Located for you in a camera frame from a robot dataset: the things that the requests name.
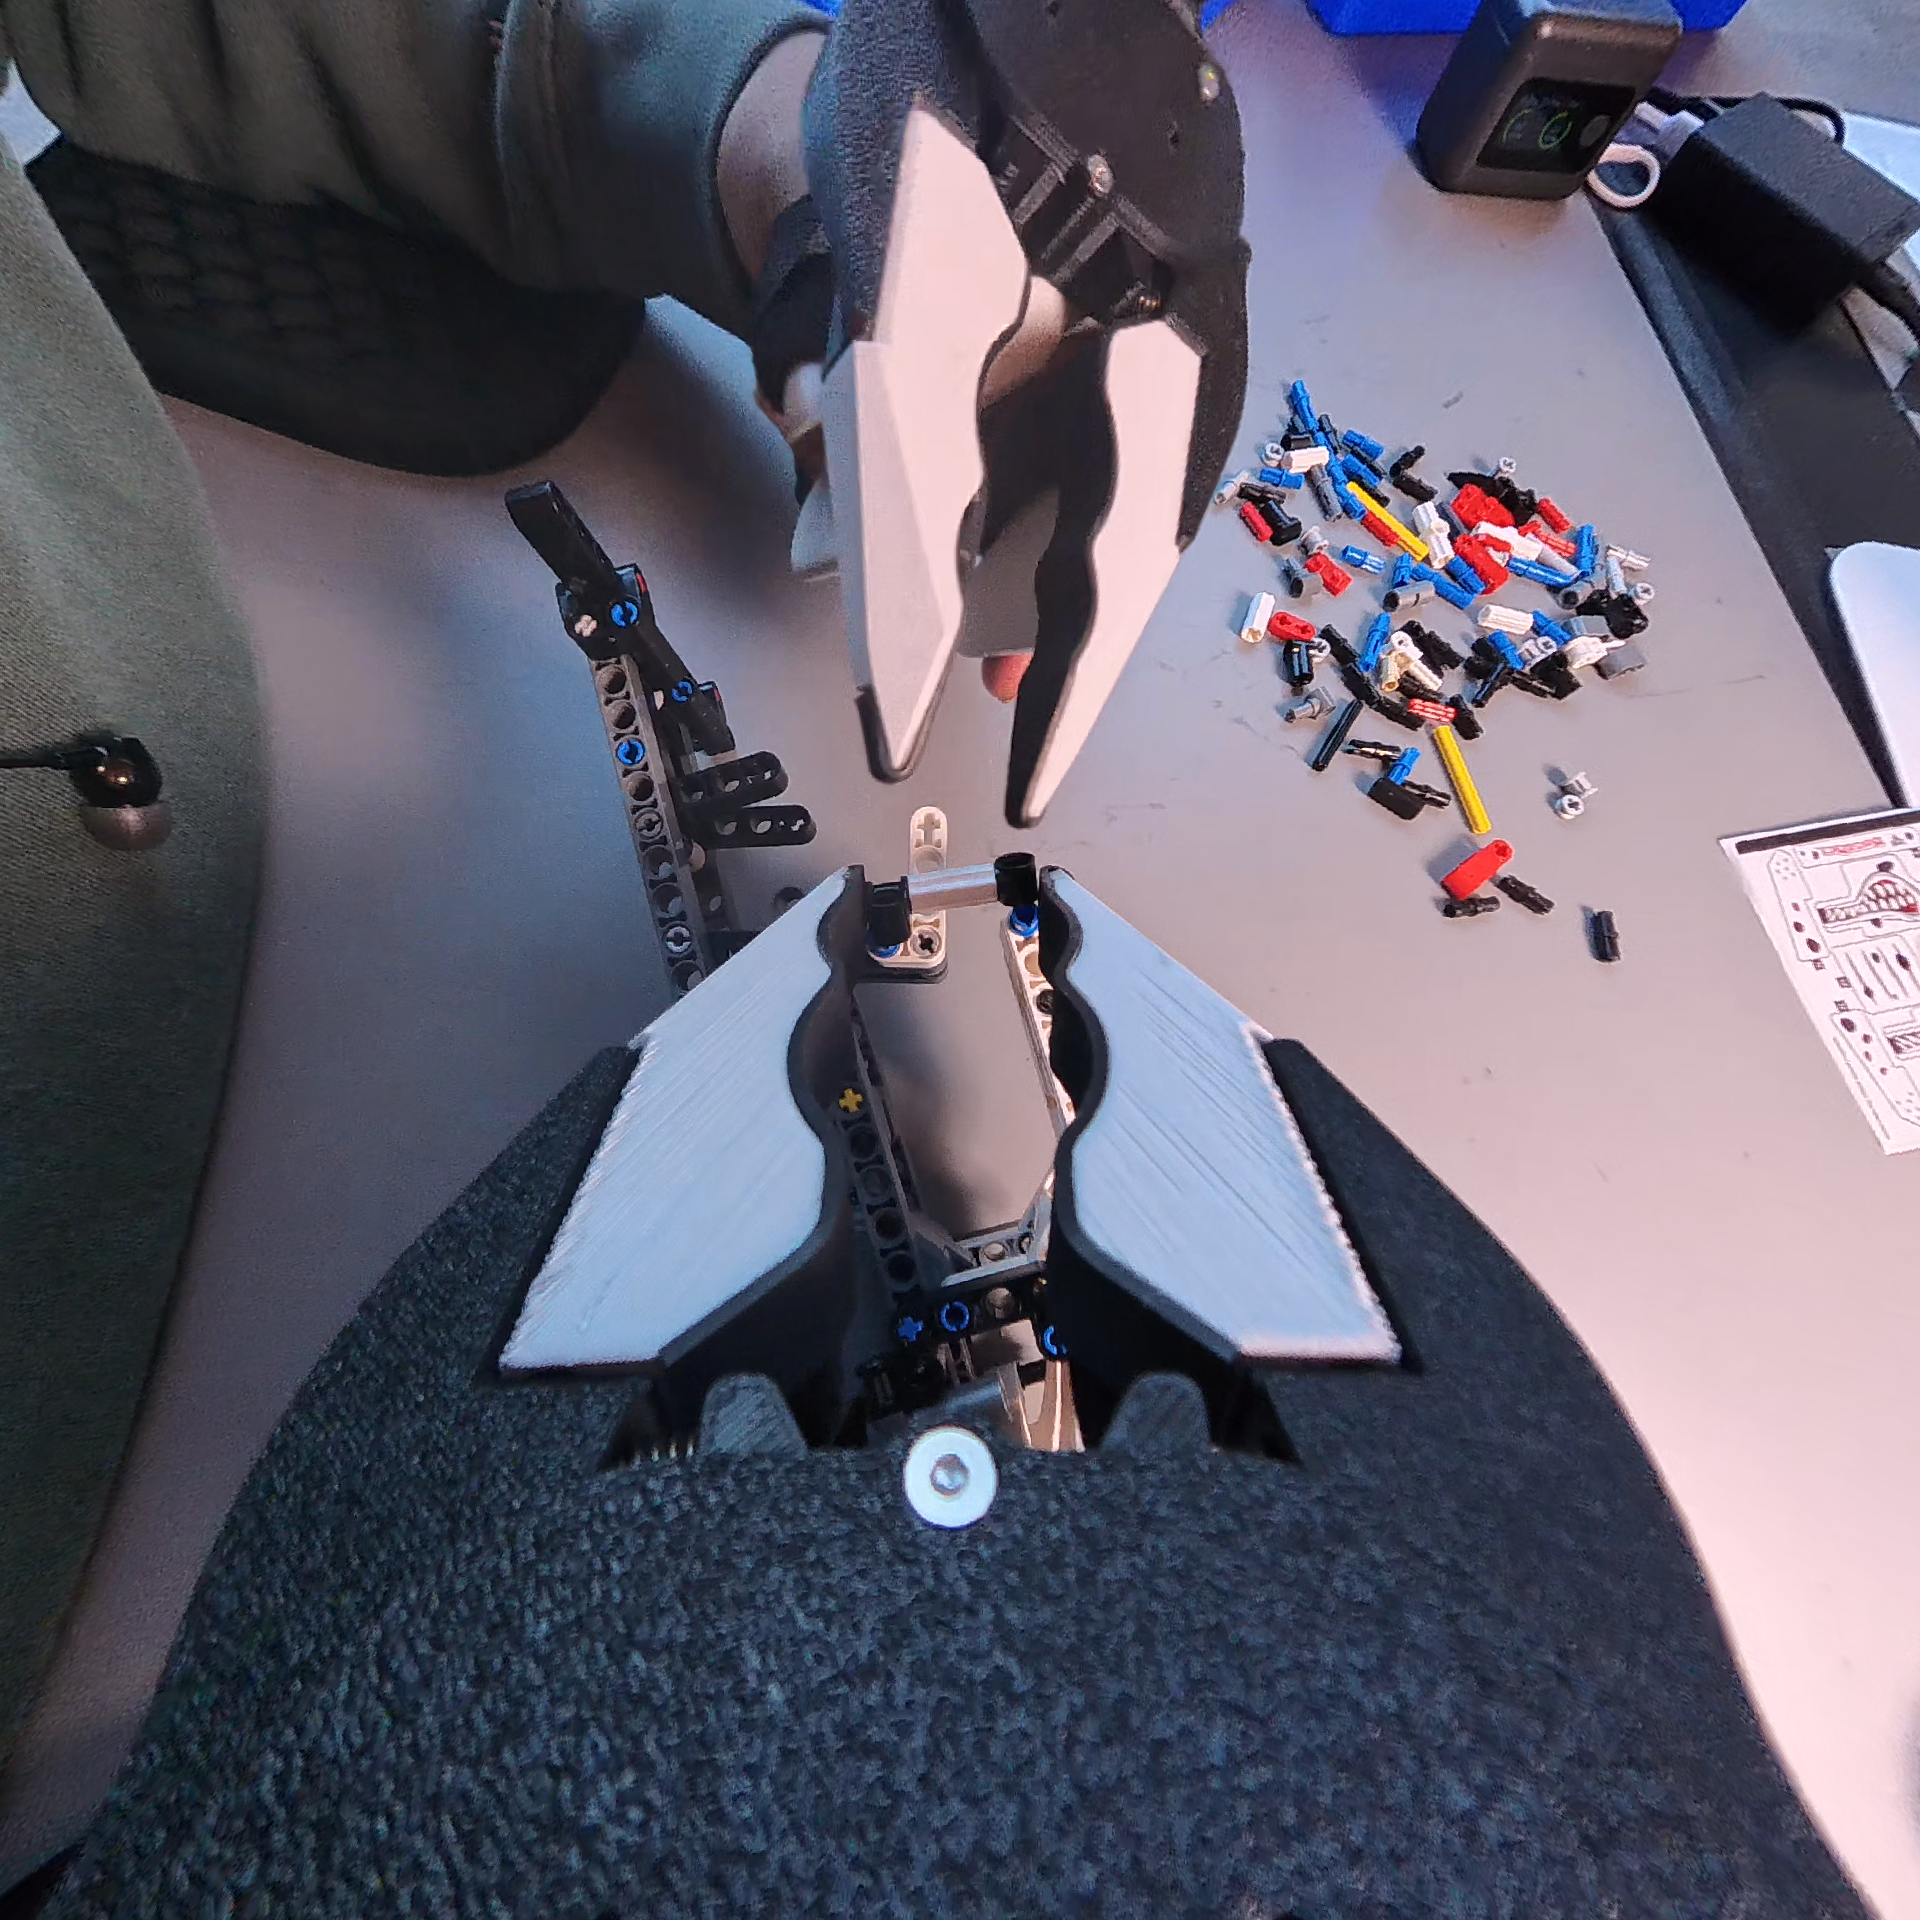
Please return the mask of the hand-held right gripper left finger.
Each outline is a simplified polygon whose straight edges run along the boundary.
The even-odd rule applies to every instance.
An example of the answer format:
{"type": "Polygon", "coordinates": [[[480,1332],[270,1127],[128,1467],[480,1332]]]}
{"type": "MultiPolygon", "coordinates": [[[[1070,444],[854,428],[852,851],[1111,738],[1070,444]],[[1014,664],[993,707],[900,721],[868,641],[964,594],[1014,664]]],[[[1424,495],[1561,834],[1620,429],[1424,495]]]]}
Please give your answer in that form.
{"type": "Polygon", "coordinates": [[[839,1432],[857,1307],[852,1087],[857,873],[821,880],[639,1038],[635,1071],[497,1354],[504,1378],[657,1381],[675,1431],[721,1378],[839,1432]]]}

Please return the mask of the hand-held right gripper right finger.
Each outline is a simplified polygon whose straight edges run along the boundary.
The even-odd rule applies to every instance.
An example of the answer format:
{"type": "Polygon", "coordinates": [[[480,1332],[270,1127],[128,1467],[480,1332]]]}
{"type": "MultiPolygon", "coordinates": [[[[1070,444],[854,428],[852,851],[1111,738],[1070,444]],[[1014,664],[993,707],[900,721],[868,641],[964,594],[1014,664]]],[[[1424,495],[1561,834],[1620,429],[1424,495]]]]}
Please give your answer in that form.
{"type": "Polygon", "coordinates": [[[1040,873],[1054,1152],[1044,1315],[1082,1435],[1146,1374],[1186,1378],[1225,1447],[1281,1447],[1257,1378],[1400,1358],[1273,1080],[1270,1035],[1065,873],[1040,873]]]}

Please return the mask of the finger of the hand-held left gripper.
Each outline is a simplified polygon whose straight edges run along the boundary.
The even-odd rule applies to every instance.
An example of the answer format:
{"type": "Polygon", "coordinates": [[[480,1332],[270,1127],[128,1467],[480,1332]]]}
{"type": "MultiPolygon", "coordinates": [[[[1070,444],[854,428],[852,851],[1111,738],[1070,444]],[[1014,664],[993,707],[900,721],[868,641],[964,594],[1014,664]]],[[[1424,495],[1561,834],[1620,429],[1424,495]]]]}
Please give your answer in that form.
{"type": "Polygon", "coordinates": [[[1059,516],[1014,712],[1017,829],[1044,815],[1174,572],[1201,367],[1173,325],[1131,325],[1082,336],[1044,387],[1059,516]]]}
{"type": "Polygon", "coordinates": [[[975,144],[915,105],[873,325],[821,385],[835,568],[880,781],[915,768],[964,620],[982,387],[1001,354],[1014,385],[1065,333],[1070,302],[1032,278],[975,144]]]}

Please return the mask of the black building-brick model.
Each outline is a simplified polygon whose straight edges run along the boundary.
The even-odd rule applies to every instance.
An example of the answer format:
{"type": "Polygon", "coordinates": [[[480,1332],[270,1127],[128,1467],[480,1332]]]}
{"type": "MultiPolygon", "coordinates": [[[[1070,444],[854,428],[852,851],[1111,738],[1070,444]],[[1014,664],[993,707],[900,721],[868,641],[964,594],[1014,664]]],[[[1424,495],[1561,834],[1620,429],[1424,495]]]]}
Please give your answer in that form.
{"type": "MultiPolygon", "coordinates": [[[[699,682],[671,649],[642,572],[615,566],[555,485],[514,488],[510,516],[555,572],[562,626],[591,659],[675,1009],[766,932],[744,932],[731,922],[721,856],[741,848],[807,842],[817,824],[800,805],[780,802],[788,778],[775,754],[741,754],[734,748],[721,689],[699,682]]],[[[945,818],[938,808],[921,808],[912,827],[906,874],[933,867],[945,867],[945,818]]],[[[1077,1452],[1081,1424],[1070,1393],[1065,1344],[1044,1315],[1052,1179],[1040,1184],[1017,1221],[988,1233],[948,1235],[925,1209],[921,1187],[885,1109],[884,1071],[857,1015],[854,989],[873,978],[941,978],[945,909],[915,913],[906,946],[873,952],[862,916],[864,885],[857,874],[857,962],[852,971],[854,1078],[835,1099],[835,1122],[852,1152],[857,1307],[845,1348],[852,1400],[834,1444],[884,1441],[915,1424],[948,1418],[975,1427],[999,1424],[1014,1444],[1077,1452]]],[[[1038,960],[1038,909],[993,909],[1001,916],[999,946],[1014,974],[1052,1122],[1064,1128],[1070,1099],[1044,1056],[1052,995],[1038,960]]],[[[657,1381],[647,1374],[557,1368],[511,1381],[562,1374],[635,1378],[635,1400],[627,1407],[635,1447],[665,1452],[695,1431],[667,1427],[657,1381]]]]}

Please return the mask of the person's left forearm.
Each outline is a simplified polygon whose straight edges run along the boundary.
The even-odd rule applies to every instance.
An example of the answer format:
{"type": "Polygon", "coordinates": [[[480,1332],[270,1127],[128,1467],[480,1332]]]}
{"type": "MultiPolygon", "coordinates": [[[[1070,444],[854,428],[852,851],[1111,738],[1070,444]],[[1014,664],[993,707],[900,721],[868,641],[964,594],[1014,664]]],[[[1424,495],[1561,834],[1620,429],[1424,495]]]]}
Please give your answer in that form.
{"type": "Polygon", "coordinates": [[[821,32],[792,2],[5,2],[32,99],[97,156],[717,325],[750,295],[724,119],[780,39],[821,32]]]}

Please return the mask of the grey desk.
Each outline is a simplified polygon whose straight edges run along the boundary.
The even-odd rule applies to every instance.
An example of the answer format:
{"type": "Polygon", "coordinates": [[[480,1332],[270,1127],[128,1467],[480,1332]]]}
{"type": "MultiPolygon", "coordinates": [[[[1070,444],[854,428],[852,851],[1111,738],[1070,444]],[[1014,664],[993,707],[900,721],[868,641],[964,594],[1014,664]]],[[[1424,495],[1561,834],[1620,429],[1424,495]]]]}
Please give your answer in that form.
{"type": "MultiPolygon", "coordinates": [[[[1497,701],[1472,754],[1546,922],[1434,913],[1307,778],[1211,521],[1032,848],[1304,1038],[1532,1269],[1684,1506],[1782,1762],[1918,1915],[1918,1158],[1885,1158],[1718,835],[1885,802],[1593,205],[1439,199],[1439,39],[1217,28],[1254,381],[1445,467],[1512,453],[1652,558],[1650,672],[1497,701]]],[[[5,1793],[5,1879],[92,1816],[212,1535],[351,1308],[661,1007],[578,655],[501,511],[166,404],[273,728],[254,974],[198,1245],[5,1793]]]]}

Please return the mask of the person's left hand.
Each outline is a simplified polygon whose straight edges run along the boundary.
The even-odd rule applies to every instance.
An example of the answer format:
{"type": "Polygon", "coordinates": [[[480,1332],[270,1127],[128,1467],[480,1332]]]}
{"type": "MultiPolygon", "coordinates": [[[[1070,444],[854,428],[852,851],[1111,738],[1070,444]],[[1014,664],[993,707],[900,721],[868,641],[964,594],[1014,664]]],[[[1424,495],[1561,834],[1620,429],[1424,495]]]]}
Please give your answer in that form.
{"type": "Polygon", "coordinates": [[[780,36],[717,136],[717,202],[744,289],[757,394],[793,453],[798,492],[821,476],[821,354],[835,265],[806,167],[806,99],[827,28],[780,36]]]}

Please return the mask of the pile of small building pieces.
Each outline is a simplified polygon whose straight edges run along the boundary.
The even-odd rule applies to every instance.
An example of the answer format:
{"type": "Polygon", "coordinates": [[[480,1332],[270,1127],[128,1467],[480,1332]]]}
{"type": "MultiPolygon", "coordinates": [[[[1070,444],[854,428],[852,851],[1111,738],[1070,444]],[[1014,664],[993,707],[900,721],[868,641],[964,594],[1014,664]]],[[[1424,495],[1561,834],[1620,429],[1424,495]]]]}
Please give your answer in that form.
{"type": "Polygon", "coordinates": [[[1464,853],[1438,909],[1505,905],[1551,916],[1515,867],[1467,746],[1497,696],[1570,701],[1646,668],[1650,560],[1573,521],[1519,462],[1425,474],[1425,444],[1342,428],[1307,381],[1257,462],[1225,474],[1213,509],[1273,560],[1245,595],[1239,647],[1267,649],[1281,722],[1311,731],[1307,768],[1342,768],[1394,824],[1438,818],[1464,853]]]}

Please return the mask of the white sticker sheet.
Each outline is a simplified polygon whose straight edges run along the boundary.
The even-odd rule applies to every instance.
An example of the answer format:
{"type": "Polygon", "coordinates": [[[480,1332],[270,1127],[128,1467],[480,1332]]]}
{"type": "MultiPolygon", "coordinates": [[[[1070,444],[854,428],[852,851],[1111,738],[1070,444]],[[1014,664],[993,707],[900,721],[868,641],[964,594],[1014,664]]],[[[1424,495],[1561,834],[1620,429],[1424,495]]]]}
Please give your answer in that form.
{"type": "Polygon", "coordinates": [[[1718,840],[1885,1154],[1918,1148],[1918,808],[1718,840]]]}

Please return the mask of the black flat box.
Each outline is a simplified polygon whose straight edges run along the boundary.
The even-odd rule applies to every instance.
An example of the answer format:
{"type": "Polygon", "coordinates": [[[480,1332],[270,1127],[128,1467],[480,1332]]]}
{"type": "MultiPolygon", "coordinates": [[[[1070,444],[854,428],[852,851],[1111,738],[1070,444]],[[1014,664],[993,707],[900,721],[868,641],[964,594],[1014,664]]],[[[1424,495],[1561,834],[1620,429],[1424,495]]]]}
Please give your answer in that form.
{"type": "Polygon", "coordinates": [[[1912,241],[1918,202],[1786,101],[1752,94],[1661,161],[1646,220],[1752,306],[1802,329],[1912,241]]]}

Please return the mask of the black earphone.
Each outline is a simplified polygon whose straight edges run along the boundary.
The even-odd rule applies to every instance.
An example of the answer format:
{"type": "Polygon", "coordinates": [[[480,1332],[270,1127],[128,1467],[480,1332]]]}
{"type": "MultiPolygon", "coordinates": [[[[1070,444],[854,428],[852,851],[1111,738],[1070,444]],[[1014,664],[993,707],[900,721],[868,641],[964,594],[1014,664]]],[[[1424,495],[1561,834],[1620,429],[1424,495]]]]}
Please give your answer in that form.
{"type": "Polygon", "coordinates": [[[81,802],[84,834],[108,851],[155,851],[173,815],[161,802],[161,768],[145,740],[98,735],[58,748],[6,748],[5,768],[58,768],[81,802]]]}

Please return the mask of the white book stand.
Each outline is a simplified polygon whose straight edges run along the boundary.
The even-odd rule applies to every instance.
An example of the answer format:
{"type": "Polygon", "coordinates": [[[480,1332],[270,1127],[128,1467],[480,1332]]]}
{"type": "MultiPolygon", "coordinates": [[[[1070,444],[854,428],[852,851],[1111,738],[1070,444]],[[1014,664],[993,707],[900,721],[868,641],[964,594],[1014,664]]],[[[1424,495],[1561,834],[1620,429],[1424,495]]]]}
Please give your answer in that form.
{"type": "Polygon", "coordinates": [[[1893,791],[1901,805],[1918,805],[1918,548],[1859,540],[1834,551],[1828,572],[1893,791]]]}

